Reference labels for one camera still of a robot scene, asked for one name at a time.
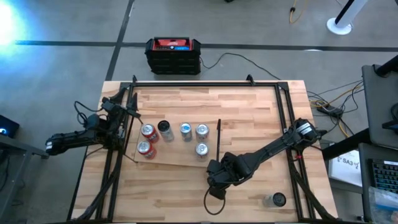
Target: wooden board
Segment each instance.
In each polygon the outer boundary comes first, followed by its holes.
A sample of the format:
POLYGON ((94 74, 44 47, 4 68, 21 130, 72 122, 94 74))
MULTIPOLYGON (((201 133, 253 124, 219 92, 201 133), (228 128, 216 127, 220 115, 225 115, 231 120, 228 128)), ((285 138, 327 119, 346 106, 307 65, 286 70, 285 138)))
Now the wooden board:
MULTIPOLYGON (((155 119, 151 120, 154 123, 151 123, 155 127, 159 121, 163 119, 155 119)), ((217 120, 218 118, 214 117, 211 121, 204 120, 191 120, 184 121, 179 119, 178 116, 173 120, 168 120, 171 125, 172 131, 174 133, 174 141, 165 142, 162 137, 160 137, 159 141, 153 146, 155 147, 157 154, 153 159, 146 159, 143 155, 141 155, 137 150, 134 152, 134 160, 137 162, 150 162, 157 164, 169 164, 169 165, 179 165, 179 166, 194 166, 194 167, 207 167, 210 159, 216 159, 217 155, 217 120), (180 134, 180 124, 182 122, 189 122, 193 129, 192 131, 192 140, 190 142, 185 142, 182 139, 180 134), (205 123, 209 127, 209 136, 206 142, 206 145, 209 148, 209 153, 206 159, 198 159, 195 154, 195 147, 198 144, 198 141, 195 137, 195 128, 198 124, 205 123)), ((136 145, 145 141, 146 138, 140 134, 140 129, 134 128, 132 132, 134 134, 138 134, 138 140, 136 145)))
MULTIPOLYGON (((117 91, 119 82, 106 82, 103 95, 117 91)), ((303 81, 289 82, 296 118, 309 119, 312 113, 303 81)), ((225 152, 240 154, 258 150, 281 136, 279 115, 273 88, 135 88, 139 108, 145 120, 222 119, 220 156, 225 152)), ((288 115, 284 97, 284 111, 288 115)), ((134 158, 138 135, 132 133, 127 155, 134 158)), ((103 163, 99 157, 87 158, 72 217, 91 203, 101 183, 103 163)), ((310 188, 329 213, 337 217, 322 153, 314 148, 304 151, 310 188)), ((296 222, 294 197, 286 153, 265 161, 253 178, 231 186, 226 194, 223 212, 213 216, 203 208, 208 188, 204 167, 165 164, 138 164, 125 157, 119 180, 114 222, 296 222), (287 203, 282 208, 268 208, 261 203, 265 195, 282 192, 287 203)), ((304 214, 305 197, 300 191, 304 214)), ((208 208, 215 212, 221 202, 208 197, 208 208)))

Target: wooden tabletop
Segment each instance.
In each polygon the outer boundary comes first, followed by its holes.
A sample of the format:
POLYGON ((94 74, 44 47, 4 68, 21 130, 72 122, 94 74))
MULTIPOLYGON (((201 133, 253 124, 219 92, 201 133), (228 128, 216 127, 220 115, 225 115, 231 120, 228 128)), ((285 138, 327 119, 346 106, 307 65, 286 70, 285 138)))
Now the wooden tabletop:
MULTIPOLYGON (((303 81, 287 81, 296 118, 313 122, 303 81)), ((120 82, 105 82, 102 96, 117 93, 120 82)), ((220 118, 220 157, 225 152, 236 155, 253 152, 282 135, 275 90, 271 87, 144 87, 138 93, 138 108, 145 123, 157 124, 166 119, 171 123, 215 124, 220 118)), ((288 118, 285 97, 284 111, 288 118)), ((176 138, 180 137, 174 130, 176 138)), ((139 137, 139 123, 134 121, 127 155, 134 158, 139 137)), ((88 152, 98 146, 89 147, 88 152)), ((106 158, 106 150, 90 155, 84 163, 72 218, 82 214, 98 193, 106 158)), ((330 214, 337 217, 322 153, 314 148, 304 150, 310 188, 330 214)), ((208 188, 206 168, 134 163, 123 158, 114 222, 294 222, 297 215, 286 153, 281 152, 265 161, 253 178, 227 189, 225 209, 216 216, 203 208, 208 188), (282 192, 287 203, 282 208, 265 207, 266 195, 282 192)), ((106 197, 103 215, 108 211, 106 197)), ((305 197, 300 190, 304 214, 305 197)), ((222 202, 208 197, 212 212, 222 202)))

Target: gray concrete floor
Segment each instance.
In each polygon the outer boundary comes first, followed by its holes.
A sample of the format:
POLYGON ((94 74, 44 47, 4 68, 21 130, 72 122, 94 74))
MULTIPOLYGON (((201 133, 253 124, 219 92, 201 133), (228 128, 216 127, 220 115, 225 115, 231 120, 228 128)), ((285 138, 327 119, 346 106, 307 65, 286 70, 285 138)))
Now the gray concrete floor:
MULTIPOLYGON (((21 29, 19 40, 110 41, 118 38, 128 0, 6 1, 21 29)), ((190 36, 207 44, 324 45, 397 47, 398 6, 394 0, 369 0, 354 21, 350 35, 329 33, 325 23, 340 6, 332 0, 309 0, 303 17, 289 25, 293 0, 136 0, 125 42, 146 42, 153 36, 190 36)), ((298 1, 297 10, 303 1, 298 1)), ((0 46, 0 114, 21 124, 18 140, 44 148, 53 133, 80 129, 73 102, 95 107, 114 47, 0 46)), ((361 66, 384 63, 396 52, 307 52, 294 50, 202 49, 207 66, 224 52, 245 55, 284 80, 305 80, 307 90, 320 92, 361 79, 361 66)), ((227 55, 197 76, 158 76, 150 72, 143 48, 123 47, 113 80, 242 80, 247 74, 271 80, 249 62, 227 55)), ((323 95, 332 99, 340 91, 323 95)), ((354 132, 367 127, 363 93, 359 110, 344 115, 354 132)), ((347 110, 354 108, 352 101, 347 110)), ((316 126, 330 129, 329 118, 315 117, 316 126)), ((340 141, 338 129, 326 139, 340 141)), ((83 159, 73 149, 47 161, 34 158, 26 172, 26 188, 13 219, 28 223, 61 222, 67 217, 83 159)), ((361 197, 333 189, 340 218, 361 215, 361 197)))

